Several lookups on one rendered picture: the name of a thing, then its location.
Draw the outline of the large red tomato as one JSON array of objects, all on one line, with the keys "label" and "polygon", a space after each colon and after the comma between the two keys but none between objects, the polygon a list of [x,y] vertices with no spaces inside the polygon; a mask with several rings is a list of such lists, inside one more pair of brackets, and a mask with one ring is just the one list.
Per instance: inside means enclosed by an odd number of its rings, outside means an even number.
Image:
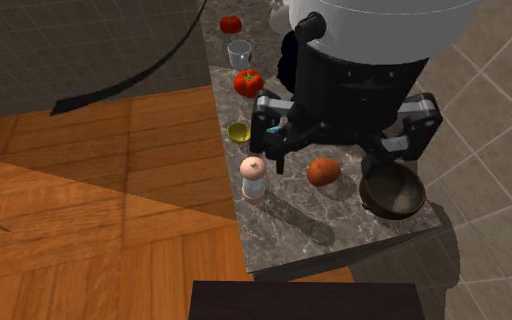
[{"label": "large red tomato", "polygon": [[234,80],[234,89],[238,94],[254,98],[258,91],[264,87],[264,79],[254,69],[245,69],[239,72]]}]

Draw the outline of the grey mug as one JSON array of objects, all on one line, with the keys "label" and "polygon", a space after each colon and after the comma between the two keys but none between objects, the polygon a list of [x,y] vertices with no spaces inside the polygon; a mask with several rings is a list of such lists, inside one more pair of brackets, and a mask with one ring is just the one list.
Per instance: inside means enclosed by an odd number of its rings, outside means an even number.
[{"label": "grey mug", "polygon": [[234,40],[227,46],[230,65],[237,71],[251,67],[252,45],[246,40]]}]

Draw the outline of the yellow bowl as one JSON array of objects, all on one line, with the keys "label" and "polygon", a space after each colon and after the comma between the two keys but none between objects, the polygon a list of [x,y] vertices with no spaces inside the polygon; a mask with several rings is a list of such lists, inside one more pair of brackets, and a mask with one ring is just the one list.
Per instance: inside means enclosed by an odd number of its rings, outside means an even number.
[{"label": "yellow bowl", "polygon": [[226,133],[232,142],[243,144],[249,141],[251,136],[251,129],[249,125],[240,122],[234,122],[227,127]]}]

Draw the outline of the small red tomato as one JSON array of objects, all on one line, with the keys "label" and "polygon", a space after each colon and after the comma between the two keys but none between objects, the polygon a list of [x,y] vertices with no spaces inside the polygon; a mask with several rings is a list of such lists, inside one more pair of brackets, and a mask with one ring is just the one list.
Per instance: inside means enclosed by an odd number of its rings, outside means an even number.
[{"label": "small red tomato", "polygon": [[242,22],[236,15],[224,16],[219,22],[220,30],[224,34],[236,34],[242,29]]}]

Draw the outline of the pink and white pepper mill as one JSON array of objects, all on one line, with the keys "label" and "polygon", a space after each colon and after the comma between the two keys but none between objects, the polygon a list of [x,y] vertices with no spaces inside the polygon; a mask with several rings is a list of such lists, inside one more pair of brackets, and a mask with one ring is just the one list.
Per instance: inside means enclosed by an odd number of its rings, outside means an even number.
[{"label": "pink and white pepper mill", "polygon": [[265,194],[265,162],[259,157],[250,156],[241,163],[240,174],[243,177],[241,191],[245,200],[250,204],[260,202]]}]

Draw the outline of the orange-brown potato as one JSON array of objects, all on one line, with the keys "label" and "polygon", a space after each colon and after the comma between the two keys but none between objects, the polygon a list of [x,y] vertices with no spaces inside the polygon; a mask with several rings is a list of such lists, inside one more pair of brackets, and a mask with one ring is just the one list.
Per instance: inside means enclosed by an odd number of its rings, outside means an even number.
[{"label": "orange-brown potato", "polygon": [[313,186],[324,186],[334,183],[341,170],[337,161],[328,158],[317,158],[307,168],[307,180]]}]

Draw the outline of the dark brown bowl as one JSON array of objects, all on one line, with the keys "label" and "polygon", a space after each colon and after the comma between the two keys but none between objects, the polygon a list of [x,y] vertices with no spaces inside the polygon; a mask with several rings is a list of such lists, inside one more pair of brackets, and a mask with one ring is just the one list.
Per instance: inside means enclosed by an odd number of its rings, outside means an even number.
[{"label": "dark brown bowl", "polygon": [[414,215],[426,201],[426,190],[418,175],[400,163],[378,166],[362,177],[359,194],[365,209],[390,220]]}]

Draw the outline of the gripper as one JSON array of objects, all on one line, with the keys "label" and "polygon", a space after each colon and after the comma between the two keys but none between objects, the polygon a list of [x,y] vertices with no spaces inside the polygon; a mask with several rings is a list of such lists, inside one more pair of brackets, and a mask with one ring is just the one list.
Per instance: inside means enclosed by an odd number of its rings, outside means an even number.
[{"label": "gripper", "polygon": [[[361,145],[364,178],[396,160],[417,160],[443,122],[433,94],[407,97],[427,60],[397,65],[349,62],[311,45],[325,37],[326,30],[327,22],[318,12],[297,23],[294,101],[266,89],[257,92],[250,151],[274,160],[279,175],[288,153],[317,143],[352,145],[366,140],[367,145]],[[396,120],[401,130],[387,136],[382,130]]]}]

